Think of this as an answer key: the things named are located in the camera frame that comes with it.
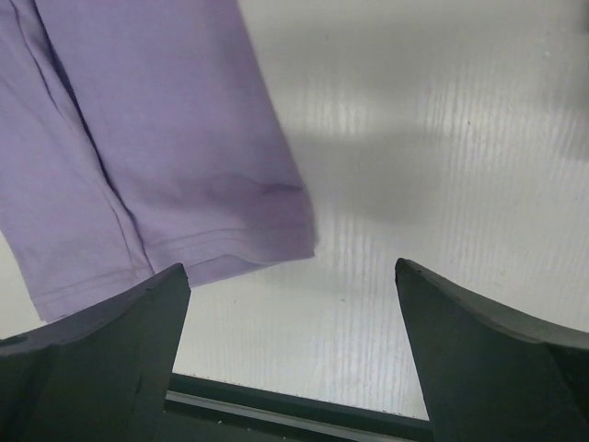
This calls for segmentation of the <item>purple t-shirt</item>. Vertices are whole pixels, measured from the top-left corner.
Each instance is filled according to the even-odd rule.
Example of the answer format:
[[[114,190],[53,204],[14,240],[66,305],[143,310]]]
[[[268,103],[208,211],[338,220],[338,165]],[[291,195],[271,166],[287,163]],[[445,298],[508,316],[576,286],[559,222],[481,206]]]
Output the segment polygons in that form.
[[[306,186],[235,1],[5,1],[1,231],[41,320],[174,263],[311,258]]]

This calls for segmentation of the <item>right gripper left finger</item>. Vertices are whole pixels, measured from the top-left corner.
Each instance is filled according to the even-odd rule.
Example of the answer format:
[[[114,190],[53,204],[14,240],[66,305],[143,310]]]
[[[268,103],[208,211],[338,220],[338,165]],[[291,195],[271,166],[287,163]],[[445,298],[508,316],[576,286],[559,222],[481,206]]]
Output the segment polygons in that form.
[[[151,441],[191,290],[175,264],[1,342],[4,441]]]

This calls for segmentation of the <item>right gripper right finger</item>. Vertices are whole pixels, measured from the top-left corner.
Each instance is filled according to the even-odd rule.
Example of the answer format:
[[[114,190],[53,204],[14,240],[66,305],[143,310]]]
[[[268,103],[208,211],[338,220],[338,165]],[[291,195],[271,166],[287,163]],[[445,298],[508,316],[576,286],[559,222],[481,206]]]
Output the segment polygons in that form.
[[[410,260],[397,260],[395,282],[435,440],[587,440],[587,332]]]

